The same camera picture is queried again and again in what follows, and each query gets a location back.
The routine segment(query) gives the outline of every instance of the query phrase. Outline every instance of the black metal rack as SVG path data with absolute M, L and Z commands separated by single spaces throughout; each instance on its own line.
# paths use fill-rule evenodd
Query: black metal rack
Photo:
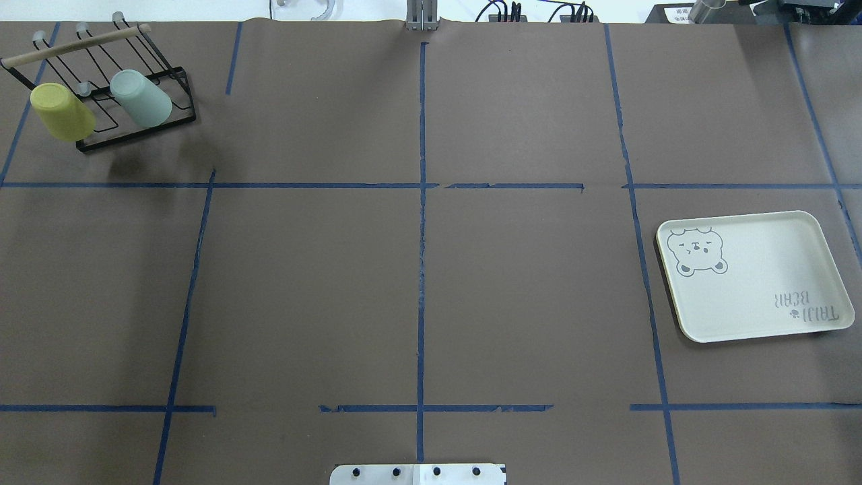
M 90 32 L 89 26 L 86 23 L 81 22 L 76 28 L 78 42 L 73 42 L 72 44 L 67 44 L 61 47 L 51 46 L 45 39 L 44 33 L 37 32 L 36 35 L 34 35 L 33 46 L 37 52 L 41 53 L 40 55 L 32 55 L 31 53 L 31 55 L 24 54 L 22 56 L 8 58 L 6 60 L 0 59 L 0 65 L 3 66 L 3 69 L 12 74 L 12 76 L 18 79 L 30 91 L 35 89 L 36 85 L 33 81 L 17 71 L 15 66 L 44 59 L 63 84 L 66 85 L 66 87 L 68 87 L 69 90 L 72 91 L 72 93 L 81 100 L 82 103 L 84 103 L 84 105 L 97 114 L 97 125 L 102 124 L 104 126 L 107 124 L 107 126 L 104 126 L 103 128 L 94 129 L 93 133 L 87 138 L 75 142 L 76 148 L 81 152 L 89 152 L 115 143 L 151 135 L 152 133 L 171 129 L 180 124 L 191 123 L 197 119 L 194 97 L 191 93 L 191 85 L 189 84 L 187 72 L 183 67 L 174 67 L 170 62 L 168 62 L 166 57 L 161 53 L 159 48 L 156 47 L 153 40 L 147 34 L 150 30 L 149 26 L 146 24 L 136 24 L 132 27 L 128 22 L 126 22 L 126 19 L 123 18 L 121 12 L 114 14 L 113 24 L 116 28 L 116 32 L 108 35 L 94 36 Z M 96 56 L 94 56 L 91 51 L 91 47 L 98 47 L 102 54 L 110 60 L 113 67 L 115 67 L 117 71 L 121 71 L 123 69 L 121 63 L 116 60 L 115 56 L 108 52 L 103 44 L 123 40 L 125 40 L 129 49 L 134 52 L 135 56 L 149 71 L 149 74 L 145 74 L 147 79 L 162 88 L 162 90 L 171 98 L 171 103 L 174 109 L 167 121 L 158 126 L 152 128 L 141 128 L 132 123 L 131 119 L 129 119 L 122 111 L 120 102 L 111 95 L 108 75 L 105 74 L 104 67 L 99 64 Z M 104 79 L 105 86 L 100 86 L 89 79 L 82 80 L 61 57 L 62 54 L 69 54 L 80 50 L 86 51 L 88 57 L 90 57 L 92 63 Z M 60 73 L 60 69 L 54 65 L 52 59 L 56 59 L 59 62 L 65 72 L 67 72 L 67 75 L 71 79 L 74 79 L 74 83 L 71 82 L 71 79 L 68 79 Z

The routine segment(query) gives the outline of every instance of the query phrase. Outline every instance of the bear illustration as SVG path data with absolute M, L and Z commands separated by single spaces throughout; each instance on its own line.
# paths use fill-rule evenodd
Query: bear illustration
M 677 271 L 692 276 L 695 271 L 711 269 L 717 274 L 728 271 L 728 262 L 721 257 L 724 241 L 712 228 L 707 230 L 671 230 L 667 247 L 677 257 Z

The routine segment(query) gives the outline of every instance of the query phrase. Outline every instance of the yellow cup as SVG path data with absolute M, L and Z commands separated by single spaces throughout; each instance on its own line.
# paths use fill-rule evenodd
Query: yellow cup
M 96 128 L 96 115 L 64 85 L 36 86 L 30 92 L 30 104 L 48 132 L 64 142 L 83 140 Z

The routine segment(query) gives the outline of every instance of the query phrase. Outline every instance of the metal bracket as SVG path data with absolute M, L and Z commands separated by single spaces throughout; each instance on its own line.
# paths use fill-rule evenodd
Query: metal bracket
M 332 470 L 329 485 L 506 485 L 506 465 L 341 465 Z
M 437 30 L 437 0 L 407 0 L 407 30 Z

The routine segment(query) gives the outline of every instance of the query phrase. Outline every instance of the metal cylinder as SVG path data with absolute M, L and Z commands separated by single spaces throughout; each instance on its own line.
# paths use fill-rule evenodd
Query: metal cylinder
M 724 8 L 727 0 L 697 0 L 689 12 L 689 20 L 694 23 L 714 23 L 718 11 Z

